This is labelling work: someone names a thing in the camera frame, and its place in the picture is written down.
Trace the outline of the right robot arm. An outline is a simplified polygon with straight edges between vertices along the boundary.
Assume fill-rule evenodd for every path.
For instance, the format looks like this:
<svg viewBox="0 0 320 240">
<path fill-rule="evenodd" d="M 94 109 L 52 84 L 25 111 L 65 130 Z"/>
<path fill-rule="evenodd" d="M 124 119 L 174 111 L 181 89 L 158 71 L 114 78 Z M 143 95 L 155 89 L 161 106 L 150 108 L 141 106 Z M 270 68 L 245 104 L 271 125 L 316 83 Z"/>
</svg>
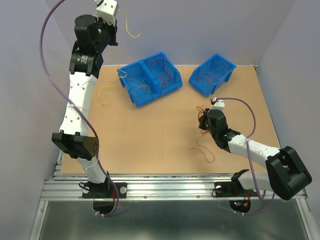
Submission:
<svg viewBox="0 0 320 240">
<path fill-rule="evenodd" d="M 220 149 L 248 159 L 250 169 L 235 173 L 230 182 L 235 195 L 255 190 L 259 196 L 272 192 L 288 201 L 312 183 L 311 174 L 293 147 L 273 147 L 249 139 L 228 127 L 220 109 L 205 109 L 199 128 L 208 131 Z"/>
</svg>

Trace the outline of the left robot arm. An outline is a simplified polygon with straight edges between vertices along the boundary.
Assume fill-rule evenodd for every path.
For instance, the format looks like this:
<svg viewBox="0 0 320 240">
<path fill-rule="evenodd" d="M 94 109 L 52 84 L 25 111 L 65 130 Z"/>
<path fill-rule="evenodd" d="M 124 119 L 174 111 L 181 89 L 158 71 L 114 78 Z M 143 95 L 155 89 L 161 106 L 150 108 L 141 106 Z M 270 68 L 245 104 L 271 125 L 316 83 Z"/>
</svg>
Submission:
<svg viewBox="0 0 320 240">
<path fill-rule="evenodd" d="M 58 132 L 52 134 L 52 142 L 65 154 L 82 166 L 87 182 L 80 183 L 83 194 L 106 197 L 111 193 L 111 181 L 99 163 L 98 135 L 89 136 L 92 127 L 88 121 L 92 93 L 103 64 L 105 48 L 117 45 L 117 28 L 103 22 L 102 18 L 85 14 L 78 16 L 74 32 L 70 64 L 70 89 L 64 120 Z"/>
</svg>

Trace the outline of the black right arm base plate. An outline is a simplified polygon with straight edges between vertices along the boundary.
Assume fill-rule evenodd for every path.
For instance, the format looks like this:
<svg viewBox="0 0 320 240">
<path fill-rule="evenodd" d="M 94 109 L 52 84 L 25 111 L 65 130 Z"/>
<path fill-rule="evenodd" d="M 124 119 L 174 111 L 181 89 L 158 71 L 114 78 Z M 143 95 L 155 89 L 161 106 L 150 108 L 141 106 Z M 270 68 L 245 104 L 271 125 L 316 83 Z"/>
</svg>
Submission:
<svg viewBox="0 0 320 240">
<path fill-rule="evenodd" d="M 215 198 L 257 197 L 257 193 L 245 190 L 240 183 L 232 181 L 218 181 L 214 183 L 211 195 Z"/>
</svg>

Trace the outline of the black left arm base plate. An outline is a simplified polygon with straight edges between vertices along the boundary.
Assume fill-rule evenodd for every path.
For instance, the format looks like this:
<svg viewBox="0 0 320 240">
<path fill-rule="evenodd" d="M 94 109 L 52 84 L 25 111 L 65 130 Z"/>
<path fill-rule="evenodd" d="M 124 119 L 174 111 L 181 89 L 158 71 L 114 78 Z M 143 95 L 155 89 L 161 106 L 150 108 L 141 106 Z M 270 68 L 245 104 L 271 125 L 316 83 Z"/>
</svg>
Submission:
<svg viewBox="0 0 320 240">
<path fill-rule="evenodd" d="M 114 186 L 108 183 L 92 183 L 92 182 L 80 182 L 78 186 L 82 189 L 82 198 L 84 199 L 111 199 L 116 197 L 116 190 Z M 125 199 L 127 197 L 126 182 L 116 182 L 119 198 Z"/>
</svg>

